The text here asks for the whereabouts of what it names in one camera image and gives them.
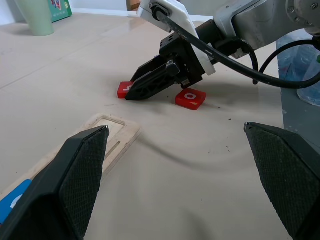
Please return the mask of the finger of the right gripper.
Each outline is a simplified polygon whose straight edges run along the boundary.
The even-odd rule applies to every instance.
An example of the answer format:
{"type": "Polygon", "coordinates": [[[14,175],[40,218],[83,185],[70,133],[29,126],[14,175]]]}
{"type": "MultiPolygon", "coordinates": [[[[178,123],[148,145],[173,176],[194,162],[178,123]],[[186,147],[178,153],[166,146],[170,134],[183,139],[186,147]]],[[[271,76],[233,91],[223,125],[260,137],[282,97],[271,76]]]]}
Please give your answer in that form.
{"type": "Polygon", "coordinates": [[[165,65],[167,61],[165,58],[161,56],[156,56],[147,63],[141,65],[133,77],[131,78],[131,82],[137,81],[153,81],[157,78],[162,78],[165,76],[165,65]]]}
{"type": "Polygon", "coordinates": [[[165,76],[156,78],[151,81],[136,81],[132,82],[132,86],[125,96],[127,101],[146,100],[163,90],[171,87],[179,74],[179,67],[174,60],[166,61],[165,76]]]}

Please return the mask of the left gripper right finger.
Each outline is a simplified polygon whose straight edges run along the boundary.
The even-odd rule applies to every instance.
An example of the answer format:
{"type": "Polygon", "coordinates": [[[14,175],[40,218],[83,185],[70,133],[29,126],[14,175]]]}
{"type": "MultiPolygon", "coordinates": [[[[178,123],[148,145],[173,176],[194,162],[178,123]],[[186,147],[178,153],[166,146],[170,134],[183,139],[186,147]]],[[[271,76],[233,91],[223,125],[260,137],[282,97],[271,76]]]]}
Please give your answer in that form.
{"type": "Polygon", "coordinates": [[[300,135],[246,122],[262,186],[294,240],[320,238],[320,155],[300,135]]]}

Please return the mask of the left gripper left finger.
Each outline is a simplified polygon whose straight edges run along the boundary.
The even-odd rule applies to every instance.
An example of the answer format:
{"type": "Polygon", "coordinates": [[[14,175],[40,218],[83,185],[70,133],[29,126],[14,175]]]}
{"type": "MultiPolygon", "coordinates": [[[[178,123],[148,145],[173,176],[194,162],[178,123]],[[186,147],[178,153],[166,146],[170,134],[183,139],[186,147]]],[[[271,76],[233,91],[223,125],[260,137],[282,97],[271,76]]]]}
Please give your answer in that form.
{"type": "Polygon", "coordinates": [[[100,190],[106,125],[65,141],[32,180],[0,228],[2,240],[84,239],[100,190]]]}

